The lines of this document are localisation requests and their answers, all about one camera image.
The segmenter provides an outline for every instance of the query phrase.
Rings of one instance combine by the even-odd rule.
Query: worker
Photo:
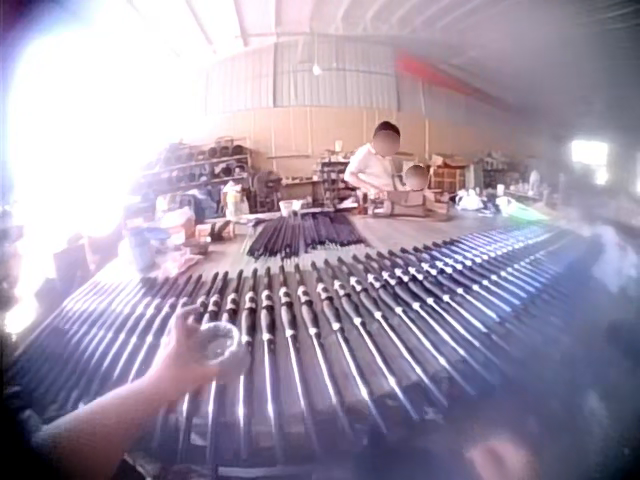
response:
[[[225,206],[225,216],[231,222],[229,234],[231,238],[236,236],[236,222],[242,216],[242,185],[234,180],[229,182],[222,189],[222,204]]]
[[[163,407],[218,375],[218,368],[202,362],[193,348],[200,329],[189,320],[199,311],[193,306],[175,314],[170,335],[142,378],[55,420],[32,439],[3,403],[3,445],[7,462],[15,467],[8,471],[20,471],[24,478],[111,478]]]
[[[345,181],[370,198],[383,199],[394,190],[391,156],[400,148],[400,129],[389,121],[381,122],[371,142],[360,147],[349,160]]]

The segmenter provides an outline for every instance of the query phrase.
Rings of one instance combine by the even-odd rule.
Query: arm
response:
[[[353,156],[349,160],[349,165],[344,172],[345,181],[349,182],[354,187],[361,188],[363,190],[382,192],[382,190],[380,190],[380,187],[367,182],[362,177],[361,174],[366,171],[366,163],[366,150],[364,148],[360,148],[356,153],[353,154]]]
[[[35,445],[71,478],[110,478],[124,453],[168,403],[215,378],[198,361],[187,324],[199,307],[176,313],[172,332],[144,377],[47,425]]]

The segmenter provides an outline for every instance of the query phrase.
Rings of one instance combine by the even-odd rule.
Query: shelving unit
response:
[[[431,176],[429,188],[442,190],[446,193],[456,193],[458,190],[465,188],[464,169],[436,167]]]
[[[207,187],[217,184],[225,184],[231,180],[245,181],[245,187],[249,187],[251,172],[251,150],[247,145],[246,138],[230,138],[222,137],[216,142],[205,145],[173,145],[161,155],[161,159],[157,163],[162,166],[159,168],[147,169],[140,173],[136,190],[143,192],[152,192],[154,195],[164,195],[168,193],[181,193],[194,188]],[[167,165],[176,158],[182,160],[185,157],[193,158],[197,155],[202,157],[211,147],[227,146],[229,149],[234,146],[241,145],[245,152],[242,155],[233,155],[225,157],[210,158],[206,160],[196,160],[184,163],[176,163],[175,165]],[[241,165],[244,167],[243,174],[238,175],[235,167]],[[225,166],[232,168],[231,175],[221,177],[222,170]]]
[[[235,157],[224,157],[224,158],[213,158],[211,160],[204,160],[204,161],[200,161],[200,162],[190,162],[190,163],[182,163],[179,165],[173,165],[171,167],[164,167],[164,168],[159,168],[157,170],[147,170],[145,172],[142,172],[142,176],[150,176],[150,175],[159,175],[162,173],[168,173],[168,172],[173,172],[175,170],[181,170],[183,168],[194,168],[194,167],[203,167],[205,165],[217,165],[220,163],[228,163],[228,162],[233,162],[236,160],[242,160],[242,159],[247,159],[247,165],[251,166],[249,164],[249,160],[251,158],[250,154],[244,154],[244,155],[236,155]]]
[[[326,207],[334,208],[339,202],[353,195],[355,187],[344,181],[349,161],[321,161],[318,176],[322,182],[322,198]]]

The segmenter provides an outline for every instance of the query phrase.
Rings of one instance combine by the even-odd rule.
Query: black fishing rod blank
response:
[[[305,285],[304,279],[302,278],[302,272],[300,270],[300,265],[296,263],[294,267],[295,272],[295,283],[294,288],[297,287],[297,295],[298,302],[300,304],[300,312],[302,314],[302,320],[305,323],[307,328],[307,332],[311,337],[311,341],[313,343],[313,349],[316,353],[316,358],[318,359],[318,364],[320,365],[320,370],[322,371],[322,377],[324,379],[324,383],[327,386],[327,390],[329,392],[329,397],[331,398],[331,404],[333,405],[333,409],[336,412],[336,416],[338,417],[338,422],[342,427],[343,432],[347,435],[349,440],[353,440],[353,429],[351,428],[351,424],[347,418],[347,415],[344,412],[344,407],[342,405],[342,399],[340,398],[340,393],[338,388],[336,387],[336,382],[334,380],[333,371],[327,361],[326,353],[324,351],[324,345],[322,344],[322,336],[320,332],[320,325],[318,323],[318,316],[316,315],[313,300],[311,299],[311,295],[309,294],[309,290]],[[291,298],[289,295],[289,291],[281,288],[280,290],[280,299],[282,301],[287,301],[287,298]]]
[[[105,316],[107,317],[104,322],[105,327],[111,326],[112,328],[109,330],[102,328],[98,335],[95,336],[86,354],[80,359],[80,365],[88,364],[88,367],[76,368],[73,377],[69,380],[71,387],[68,389],[69,395],[67,398],[62,399],[62,405],[65,405],[66,409],[74,408],[77,405],[76,402],[87,393],[87,386],[94,376],[94,368],[97,366],[98,360],[107,347],[113,348],[114,339],[119,338],[119,335],[126,329],[133,306],[141,298],[149,294],[149,287],[156,285],[152,294],[162,287],[162,283],[159,287],[157,286],[155,279],[147,279],[146,283],[148,283],[147,286],[141,284],[140,288],[132,290],[120,302],[116,301],[113,305],[114,308]]]
[[[391,291],[387,290],[384,285],[384,282],[380,279],[378,275],[374,273],[374,271],[364,263],[360,263],[360,268],[367,276],[367,282],[372,286],[373,290],[377,293],[378,297],[382,302],[387,305],[391,310],[393,310],[399,317],[402,319],[405,325],[409,327],[411,332],[416,336],[416,338],[420,341],[423,347],[436,359],[436,361],[444,368],[444,370],[451,375],[453,379],[455,379],[458,384],[470,395],[475,395],[475,389],[464,379],[462,376],[453,368],[452,365],[449,364],[449,361],[445,358],[445,356],[436,348],[433,343],[427,338],[425,332],[420,329],[416,323],[410,318],[407,311],[405,311],[404,307],[396,300],[396,295],[393,292],[393,288]]]
[[[347,365],[349,366],[351,375],[356,381],[358,391],[360,392],[362,399],[366,402],[369,408],[369,412],[371,413],[371,416],[375,421],[375,424],[378,426],[380,431],[382,431],[382,433],[386,434],[388,432],[388,428],[382,420],[382,416],[380,415],[378,408],[373,403],[373,399],[371,397],[371,389],[364,379],[362,369],[360,368],[360,365],[358,364],[358,361],[356,360],[355,355],[351,350],[351,345],[349,344],[349,341],[344,334],[344,327],[342,325],[342,320],[340,319],[340,313],[338,311],[338,308],[333,303],[333,296],[322,281],[320,273],[315,272],[315,274],[316,291],[318,292],[320,301],[322,302],[322,312],[331,325],[331,330],[333,330],[333,333],[338,339],[338,343],[340,344],[340,348],[342,349],[344,358],[347,361]]]
[[[255,324],[255,273],[254,269],[252,273],[252,287],[249,293],[252,294],[249,297],[247,293],[247,306],[251,315],[254,317],[253,324]],[[265,374],[265,386],[267,390],[267,413],[269,416],[269,423],[271,425],[271,433],[273,435],[276,460],[278,463],[284,462],[284,448],[282,442],[282,431],[280,429],[280,412],[279,402],[277,397],[277,378],[275,363],[275,348],[276,348],[276,319],[273,305],[273,295],[271,294],[271,269],[267,267],[263,276],[262,287],[262,305],[260,308],[260,327],[262,330],[262,341],[264,343],[264,374]],[[255,326],[249,323],[249,328],[243,331],[243,336],[249,336],[255,334]]]
[[[424,275],[418,272],[415,268],[405,265],[404,260],[399,255],[394,254],[393,251],[389,250],[389,256],[385,256],[381,252],[378,252],[378,258],[383,261],[389,262],[392,267],[395,268],[395,274],[397,277],[401,278],[409,287],[414,283],[411,279],[413,276],[417,282],[418,288],[415,288],[414,292],[421,298],[426,301],[428,305],[431,305],[440,313],[444,312],[438,303],[435,301],[430,294],[434,294],[440,301],[450,305],[458,314],[460,314],[464,319],[466,319],[471,325],[475,327],[483,336],[490,338],[494,343],[501,346],[505,350],[509,350],[509,347],[496,336],[493,332],[491,332],[482,322],[473,317],[467,310],[465,310],[462,305],[459,305],[451,295],[445,292],[442,288],[435,284],[435,282],[427,280]],[[482,353],[490,358],[494,363],[503,368],[501,362],[498,361],[497,358],[493,356],[490,352],[488,352],[483,345],[478,342],[475,337],[469,334],[462,326],[458,324],[451,316],[448,316],[446,313],[443,315],[449,323],[465,338],[467,341],[472,343],[476,348],[478,348]]]
[[[195,305],[197,305],[200,308],[200,311],[193,315],[193,318],[194,318],[193,323],[195,325],[200,326],[202,323],[202,318],[204,317],[204,311],[206,310],[206,307],[207,307],[207,297],[213,290],[217,277],[218,277],[217,273],[213,275],[212,279],[209,281],[207,288],[205,289],[203,294],[198,298],[198,300],[195,302]],[[183,299],[180,301],[180,305],[178,306],[178,308],[184,308],[185,306],[190,304],[191,300],[194,298],[199,287],[200,287],[200,281],[197,280],[193,290],[188,295],[183,297]],[[163,335],[163,337],[169,334],[170,328],[171,328],[171,325],[170,324],[167,325],[167,329],[165,330],[165,334]],[[181,402],[181,410],[185,414],[185,416],[186,416],[186,410],[189,404],[190,393],[191,392],[187,392],[187,394],[185,395],[185,397],[182,399],[182,402]],[[167,423],[169,421],[169,416],[171,415],[171,412],[175,412],[176,417],[178,417],[180,413],[178,411],[178,404],[179,404],[178,402],[174,402],[164,407],[158,414],[158,417],[156,419],[155,432],[153,435],[154,447],[157,448],[160,444],[160,439],[166,431]]]
[[[331,264],[327,262],[325,263],[325,265],[328,265],[327,271],[329,273],[330,279],[333,280],[333,288],[338,293],[338,296],[340,297],[340,302],[342,304],[343,310],[351,318],[351,321],[356,326],[358,332],[364,339],[365,344],[367,345],[367,348],[373,355],[373,358],[378,364],[378,367],[380,367],[382,374],[387,379],[389,386],[396,394],[396,397],[398,397],[398,400],[400,401],[402,406],[405,408],[405,410],[407,411],[411,419],[413,421],[417,421],[420,417],[416,412],[415,408],[413,408],[413,405],[411,405],[411,402],[409,402],[409,399],[407,399],[406,395],[400,388],[398,384],[398,380],[396,379],[395,374],[391,370],[389,363],[383,357],[382,353],[380,352],[380,349],[378,348],[378,345],[376,344],[373,337],[367,330],[364,318],[362,318],[362,315],[360,313],[360,307],[351,298],[351,295],[349,294],[345,285],[337,278],[335,271],[333,270],[333,268],[331,268]],[[311,262],[311,268],[313,269],[313,271],[316,273],[318,277],[320,278],[322,277],[322,274],[320,273],[320,269],[318,268],[315,262]]]
[[[95,299],[95,302],[89,307],[91,315],[83,320],[82,326],[69,332],[68,343],[64,346],[65,354],[62,358],[61,371],[57,375],[49,376],[48,382],[42,383],[41,389],[35,391],[36,397],[44,398],[47,403],[57,400],[62,388],[67,385],[69,377],[77,372],[78,364],[72,361],[73,357],[84,355],[105,322],[109,320],[110,317],[105,315],[106,311],[113,306],[114,301],[118,302],[122,293],[128,292],[132,288],[136,288],[136,282],[119,284],[105,297]]]
[[[383,277],[384,274],[387,273],[387,275],[390,278],[394,278],[395,276],[395,280],[397,282],[402,282],[404,285],[408,286],[409,289],[413,292],[413,295],[415,297],[417,297],[417,299],[421,300],[422,302],[425,303],[425,305],[430,306],[431,308],[433,308],[436,312],[438,312],[438,314],[440,315],[440,317],[444,318],[447,323],[455,330],[458,332],[458,334],[460,334],[462,336],[462,338],[464,338],[468,343],[470,343],[471,345],[473,345],[479,352],[481,352],[486,358],[488,358],[489,360],[491,360],[496,366],[498,366],[499,368],[504,370],[504,366],[502,365],[502,362],[500,362],[491,352],[489,352],[484,345],[482,345],[475,337],[473,337],[462,325],[460,325],[459,322],[457,322],[451,315],[449,315],[440,305],[438,305],[438,302],[436,302],[436,300],[430,296],[429,291],[424,287],[424,285],[422,284],[418,284],[416,282],[414,282],[411,278],[411,276],[404,270],[404,268],[398,263],[395,262],[394,260],[389,259],[388,257],[384,256],[381,252],[378,252],[378,259],[374,259],[370,254],[366,254],[365,255],[365,259],[371,261],[371,262],[377,262],[381,267],[384,266],[384,263],[382,263],[382,261],[386,261],[390,264],[389,271],[384,271],[383,270]],[[396,267],[395,268],[395,273],[391,274],[390,273],[390,269]],[[412,308],[416,309],[416,303],[414,301],[414,303],[412,304]],[[480,370],[480,374],[482,374],[485,379],[487,379],[490,383],[495,383],[495,379],[493,378],[493,375],[489,374],[486,369],[480,367],[479,364],[474,365],[474,360],[468,360],[467,361],[473,365],[476,370]]]
[[[142,300],[142,302],[138,303],[128,321],[127,326],[125,327],[124,332],[117,338],[115,345],[109,351],[109,355],[102,363],[100,370],[95,374],[91,387],[88,390],[87,398],[92,399],[98,396],[98,393],[101,391],[104,384],[109,382],[109,379],[106,377],[109,374],[112,364],[116,359],[120,358],[119,365],[116,368],[116,373],[111,377],[113,379],[117,378],[119,368],[122,366],[124,360],[128,356],[128,352],[131,351],[131,348],[135,344],[136,337],[141,332],[141,328],[144,327],[144,318],[146,318],[145,313],[149,310],[155,311],[155,305],[160,305],[160,302],[165,295],[172,289],[176,288],[178,283],[179,279],[177,277],[170,280],[165,279],[165,281],[161,282],[158,290],[154,294],[147,296]],[[120,354],[121,347],[123,345],[128,345],[128,347],[125,347],[125,351]]]
[[[487,330],[486,334],[495,341],[498,345],[504,348],[506,351],[514,354],[513,349],[510,348],[505,342],[502,341],[500,337],[493,334],[493,332],[489,331],[489,329],[485,328],[484,325],[477,320],[468,310],[462,307],[457,301],[454,301],[454,295],[460,295],[463,300],[469,301],[473,306],[477,307],[482,313],[488,315],[491,318],[491,322],[504,327],[505,329],[511,331],[516,335],[522,335],[522,333],[511,325],[510,322],[505,321],[504,318],[499,317],[495,314],[495,312],[489,309],[487,306],[473,298],[471,294],[465,292],[464,288],[459,284],[456,284],[455,281],[451,280],[448,277],[447,273],[438,272],[435,269],[430,268],[428,265],[422,267],[420,264],[420,259],[416,257],[416,255],[412,252],[409,252],[405,248],[400,249],[400,253],[402,255],[389,250],[389,255],[398,261],[402,262],[405,265],[405,268],[411,273],[418,281],[422,282],[422,284],[432,292],[434,295],[441,298],[446,303],[449,303],[458,313],[460,313],[464,318],[466,318],[470,323],[472,323],[476,328],[478,328],[481,332],[485,333],[484,330]],[[423,270],[429,271],[429,278],[426,278],[418,269],[422,268]]]
[[[243,271],[240,270],[234,279],[233,285],[231,287],[229,295],[227,295],[227,303],[225,305],[225,310],[220,317],[221,322],[225,323],[235,323],[236,316],[238,315],[238,309],[240,308],[240,300],[238,294],[240,292],[240,287],[242,285],[242,276]],[[209,316],[209,321],[214,321],[214,318]],[[206,460],[207,464],[211,468],[212,476],[217,476],[217,465],[216,454],[218,450],[217,445],[217,419],[220,407],[218,406],[218,396],[221,394],[221,390],[223,390],[224,385],[218,384],[218,382],[211,382],[211,388],[209,389],[209,398],[207,401],[207,451],[206,451]]]
[[[22,343],[14,355],[12,363],[6,371],[7,383],[19,381],[25,386],[31,386],[33,378],[41,373],[40,366],[49,361],[49,345],[45,340],[51,336],[52,332],[55,334],[56,330],[66,328],[68,323],[73,321],[74,314],[78,316],[84,310],[82,306],[106,284],[112,284],[112,282],[96,279],[93,282],[85,283],[43,322]]]
[[[311,440],[311,446],[317,456],[322,457],[323,451],[318,441],[316,433],[316,427],[311,414],[311,407],[307,400],[307,389],[302,378],[302,365],[299,354],[298,344],[298,327],[296,322],[295,311],[293,309],[293,297],[287,289],[287,277],[284,270],[284,265],[280,265],[279,269],[280,277],[280,320],[282,321],[282,327],[284,329],[284,336],[287,339],[289,346],[289,358],[291,360],[291,369],[293,371],[293,378],[296,383],[296,392],[298,394],[298,402],[302,409],[302,418],[305,425],[305,431]]]
[[[249,277],[249,286],[247,293],[244,297],[244,308],[242,310],[242,316],[240,317],[240,341],[245,346],[250,355],[253,355],[253,339],[256,334],[256,312],[258,310],[258,298],[256,296],[256,281],[257,281],[257,269],[253,269],[251,271],[251,276]],[[271,365],[268,363],[271,359],[268,358],[267,352],[265,351],[265,375],[267,380],[267,402],[268,407],[271,409],[273,398],[271,396],[272,384],[270,383],[270,375],[272,374]],[[249,451],[251,449],[250,445],[250,416],[251,416],[251,407],[250,405],[250,396],[251,389],[247,387],[247,383],[250,382],[250,378],[247,374],[242,375],[239,381],[238,386],[238,428],[240,430],[240,455],[243,459],[246,459],[249,456]],[[271,431],[274,437],[274,441],[276,444],[276,454],[281,453],[281,444],[279,443],[279,430],[276,426],[276,420],[273,416],[273,410],[270,410],[269,413],[271,421]]]
[[[196,323],[198,325],[206,325],[211,323],[211,318],[214,320],[217,318],[217,311],[220,309],[220,292],[224,288],[227,275],[228,272],[224,272],[222,275],[215,272],[211,279],[211,283],[209,284],[209,288],[198,299],[198,305],[200,306],[200,312],[196,319]],[[201,396],[202,388],[198,388],[195,392],[187,393],[184,401],[182,402],[183,421],[179,424],[178,449],[176,456],[176,462],[178,464],[184,463],[187,447],[190,443],[189,439],[191,438],[191,431],[193,429],[193,419],[198,411]]]
[[[353,259],[356,262],[363,263],[363,260],[358,258],[357,255],[353,256]],[[370,262],[372,265],[377,264],[375,259]],[[382,278],[386,280],[386,282],[391,285],[394,291],[398,294],[398,296],[407,303],[414,311],[416,311],[422,318],[424,318],[427,323],[442,337],[442,339],[449,344],[451,348],[453,348],[458,355],[460,355],[464,360],[467,361],[469,365],[471,365],[476,372],[478,372],[482,377],[484,377],[489,383],[495,383],[495,379],[493,376],[480,365],[475,358],[473,358],[465,349],[463,349],[458,342],[456,342],[447,332],[444,330],[439,323],[429,315],[423,308],[422,304],[416,300],[414,294],[409,290],[403,282],[400,282],[398,278],[391,272],[380,268],[380,273],[382,274]]]
[[[473,272],[470,272],[469,270],[465,270],[464,267],[451,261],[451,259],[442,256],[439,252],[436,252],[433,248],[429,247],[428,245],[424,245],[423,248],[419,248],[415,246],[413,247],[412,250],[418,255],[420,255],[427,262],[432,262],[439,269],[449,274],[449,276],[453,278],[456,282],[460,283],[461,285],[469,288],[474,292],[479,293],[484,298],[491,301],[493,304],[497,305],[507,313],[513,312],[512,306],[507,305],[501,300],[498,300],[496,297],[494,297],[493,295],[486,292],[483,288],[481,288],[480,285],[490,288],[494,293],[497,293],[503,296],[505,299],[513,302],[514,305],[520,304],[520,302],[517,299],[513,298],[511,295],[493,287],[493,285],[491,285],[487,279],[479,277],[475,275]]]
[[[398,336],[394,328],[391,326],[386,316],[382,312],[380,304],[378,301],[369,293],[367,288],[362,284],[360,279],[356,276],[355,269],[351,267],[348,263],[346,263],[342,257],[338,257],[338,263],[343,268],[344,272],[349,276],[349,285],[356,292],[358,298],[360,299],[360,303],[364,305],[364,307],[369,311],[373,317],[378,320],[380,325],[382,325],[384,331],[389,335],[393,343],[396,345],[402,356],[409,362],[413,371],[418,375],[418,378],[422,381],[424,386],[430,395],[434,398],[439,408],[447,408],[448,402],[445,395],[440,391],[440,389],[429,379],[426,372],[420,366],[419,362],[414,358],[414,356],[409,351],[405,342]],[[331,264],[328,260],[325,260],[325,266],[327,268],[331,268]]]
[[[178,309],[178,304],[182,303],[181,299],[184,298],[182,297],[182,295],[190,285],[192,287],[192,291],[193,289],[197,288],[201,278],[202,278],[202,275],[198,276],[195,282],[192,282],[193,279],[190,275],[188,277],[188,281],[184,282],[180,290],[176,292],[175,296],[167,300],[167,303],[165,303],[164,308],[160,312],[160,315],[158,315],[155,318],[155,320],[151,325],[151,329],[149,333],[144,339],[144,342],[138,353],[138,357],[135,363],[133,364],[133,367],[129,371],[129,375],[127,376],[126,383],[131,383],[136,378],[141,376],[142,372],[145,370],[145,367],[147,366],[147,359],[148,357],[150,357],[150,355],[148,355],[147,352],[151,351],[154,343],[157,343],[159,345],[160,341],[162,340],[162,337],[164,337],[164,332],[169,326],[171,317],[173,317],[173,314]]]

